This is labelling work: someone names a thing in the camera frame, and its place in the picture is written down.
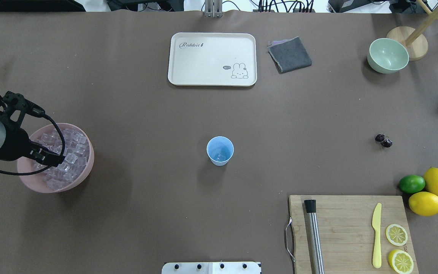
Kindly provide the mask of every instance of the white tray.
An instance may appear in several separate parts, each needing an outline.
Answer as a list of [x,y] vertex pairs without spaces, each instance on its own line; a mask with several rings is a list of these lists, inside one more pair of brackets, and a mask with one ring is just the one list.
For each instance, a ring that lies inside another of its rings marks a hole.
[[251,86],[256,83],[256,42],[247,33],[172,36],[168,80],[178,86]]

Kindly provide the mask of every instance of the mint green bowl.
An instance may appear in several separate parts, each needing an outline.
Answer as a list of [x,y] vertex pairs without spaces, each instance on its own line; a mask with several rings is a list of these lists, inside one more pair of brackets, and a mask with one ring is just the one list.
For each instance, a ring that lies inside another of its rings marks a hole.
[[379,73],[394,73],[408,64],[408,52],[399,42],[379,38],[370,45],[368,64]]

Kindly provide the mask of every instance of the yellow knife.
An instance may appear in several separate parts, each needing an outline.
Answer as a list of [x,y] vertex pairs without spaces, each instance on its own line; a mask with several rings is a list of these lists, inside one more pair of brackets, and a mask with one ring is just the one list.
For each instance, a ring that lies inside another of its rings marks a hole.
[[374,249],[373,249],[373,266],[375,268],[381,267],[381,242],[379,238],[379,231],[381,226],[381,204],[378,203],[373,212],[373,219],[371,221],[375,235],[374,235]]

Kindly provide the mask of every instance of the gray table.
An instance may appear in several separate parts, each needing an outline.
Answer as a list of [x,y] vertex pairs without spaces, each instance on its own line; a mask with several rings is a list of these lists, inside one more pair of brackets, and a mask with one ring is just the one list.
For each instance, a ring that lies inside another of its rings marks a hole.
[[[0,175],[0,273],[160,273],[164,262],[262,262],[292,273],[283,229],[291,194],[396,195],[438,167],[438,22],[429,52],[381,75],[376,38],[424,16],[184,13],[0,14],[0,94],[20,92],[94,145],[84,183],[39,194]],[[250,88],[167,81],[177,32],[250,33]],[[313,66],[279,74],[266,45],[299,36]],[[47,123],[26,118],[33,132]],[[374,143],[384,132],[390,149]],[[236,148],[224,167],[205,145]],[[15,170],[16,164],[0,162]],[[421,273],[438,272],[438,215],[406,210]]]

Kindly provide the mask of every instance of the bowl of ice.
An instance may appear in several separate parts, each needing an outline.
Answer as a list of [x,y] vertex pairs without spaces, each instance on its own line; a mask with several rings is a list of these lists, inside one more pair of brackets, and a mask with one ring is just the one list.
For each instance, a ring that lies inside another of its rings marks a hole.
[[[65,139],[65,160],[57,167],[51,167],[42,173],[20,176],[29,189],[40,193],[62,192],[77,186],[89,175],[94,165],[94,148],[89,138],[80,128],[57,123]],[[30,140],[38,142],[50,151],[60,153],[62,142],[53,125],[47,125],[30,135]],[[40,170],[45,166],[28,158],[17,160],[17,170],[21,173]]]

